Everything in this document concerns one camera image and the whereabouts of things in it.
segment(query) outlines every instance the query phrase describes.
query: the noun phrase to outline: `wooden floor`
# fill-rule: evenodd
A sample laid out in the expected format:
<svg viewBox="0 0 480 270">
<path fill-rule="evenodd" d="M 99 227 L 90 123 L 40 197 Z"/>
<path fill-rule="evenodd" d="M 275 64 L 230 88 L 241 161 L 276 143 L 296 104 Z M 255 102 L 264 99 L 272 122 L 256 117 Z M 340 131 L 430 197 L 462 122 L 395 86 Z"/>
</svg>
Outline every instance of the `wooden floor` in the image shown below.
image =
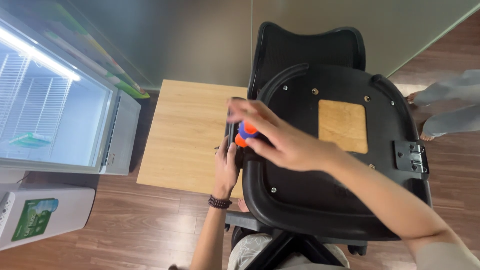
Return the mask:
<svg viewBox="0 0 480 270">
<path fill-rule="evenodd" d="M 391 77 L 394 83 L 428 85 L 465 69 L 480 69 L 477 12 Z M 206 215 L 206 195 L 136 184 L 158 95 L 141 100 L 142 112 L 128 176 L 32 173 L 28 182 L 77 183 L 96 188 L 86 227 L 0 252 L 0 269 L 162 270 L 188 266 Z M 420 123 L 458 102 L 414 110 Z M 426 142 L 435 210 L 480 257 L 480 134 L 464 133 Z M 224 240 L 224 266 L 230 251 Z M 370 242 L 367 255 L 350 256 L 352 269 L 415 269 L 401 242 Z"/>
</svg>

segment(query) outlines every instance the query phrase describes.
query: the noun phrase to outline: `black office chair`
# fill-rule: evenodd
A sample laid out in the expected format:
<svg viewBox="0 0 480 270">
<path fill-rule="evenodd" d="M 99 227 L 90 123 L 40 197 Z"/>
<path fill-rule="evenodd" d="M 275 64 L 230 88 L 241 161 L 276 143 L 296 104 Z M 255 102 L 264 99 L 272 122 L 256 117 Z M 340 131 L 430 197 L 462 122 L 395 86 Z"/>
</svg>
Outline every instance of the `black office chair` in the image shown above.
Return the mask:
<svg viewBox="0 0 480 270">
<path fill-rule="evenodd" d="M 296 35 L 273 23 L 260 26 L 248 98 L 261 100 L 280 118 L 318 137 L 321 99 L 365 107 L 368 152 L 351 152 L 431 206 L 428 163 L 404 98 L 381 75 L 365 69 L 360 33 L 350 27 Z M 228 124 L 233 140 L 237 125 Z M 268 233 L 269 245 L 248 269 L 273 269 L 292 252 L 314 263 L 342 264 L 321 243 L 347 244 L 366 253 L 367 241 L 399 240 L 348 189 L 325 172 L 277 167 L 239 148 L 243 194 L 250 213 L 228 211 L 232 245 L 245 234 Z"/>
</svg>

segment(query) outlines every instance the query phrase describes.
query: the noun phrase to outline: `chair caster wheel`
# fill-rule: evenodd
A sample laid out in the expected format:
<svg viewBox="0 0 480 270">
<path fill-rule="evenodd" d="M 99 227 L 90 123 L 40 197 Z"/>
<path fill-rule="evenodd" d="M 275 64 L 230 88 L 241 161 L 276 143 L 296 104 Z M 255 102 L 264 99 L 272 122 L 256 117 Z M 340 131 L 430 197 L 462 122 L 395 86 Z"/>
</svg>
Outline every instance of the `chair caster wheel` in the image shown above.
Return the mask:
<svg viewBox="0 0 480 270">
<path fill-rule="evenodd" d="M 348 251 L 352 255 L 360 255 L 364 256 L 367 254 L 367 246 L 366 245 L 348 245 Z"/>
</svg>

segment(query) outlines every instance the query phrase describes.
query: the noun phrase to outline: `water dispenser label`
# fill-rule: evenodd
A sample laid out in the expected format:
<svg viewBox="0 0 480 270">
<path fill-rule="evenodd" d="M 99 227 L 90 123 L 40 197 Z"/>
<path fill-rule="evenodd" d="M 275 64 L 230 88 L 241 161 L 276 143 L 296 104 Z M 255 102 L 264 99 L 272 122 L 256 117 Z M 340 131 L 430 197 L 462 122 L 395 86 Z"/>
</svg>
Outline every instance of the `water dispenser label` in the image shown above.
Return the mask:
<svg viewBox="0 0 480 270">
<path fill-rule="evenodd" d="M 57 209 L 58 205 L 59 201 L 55 198 L 25 201 L 12 242 L 42 235 L 47 228 L 51 214 Z"/>
</svg>

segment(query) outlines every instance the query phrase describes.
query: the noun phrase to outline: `bare foot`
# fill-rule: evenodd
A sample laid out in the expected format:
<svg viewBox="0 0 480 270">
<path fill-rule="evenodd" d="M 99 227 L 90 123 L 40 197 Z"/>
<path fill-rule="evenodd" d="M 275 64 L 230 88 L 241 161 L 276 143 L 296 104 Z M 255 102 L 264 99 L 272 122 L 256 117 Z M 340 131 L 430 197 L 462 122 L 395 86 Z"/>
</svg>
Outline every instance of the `bare foot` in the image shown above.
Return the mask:
<svg viewBox="0 0 480 270">
<path fill-rule="evenodd" d="M 250 212 L 250 210 L 248 210 L 248 207 L 247 205 L 245 204 L 245 200 L 244 199 L 239 199 L 239 208 L 242 212 L 246 213 L 246 212 Z"/>
<path fill-rule="evenodd" d="M 425 135 L 424 132 L 422 132 L 421 135 L 420 135 L 420 139 L 422 139 L 424 141 L 431 141 L 431 140 L 433 140 L 433 138 L 435 138 L 435 136 L 433 136 L 433 137 L 427 136 L 427 135 Z"/>
<path fill-rule="evenodd" d="M 415 99 L 417 94 L 418 94 L 418 92 L 414 92 L 414 93 L 411 93 L 410 95 L 408 95 L 407 101 L 408 101 L 409 104 L 413 104 L 413 100 Z"/>
</svg>

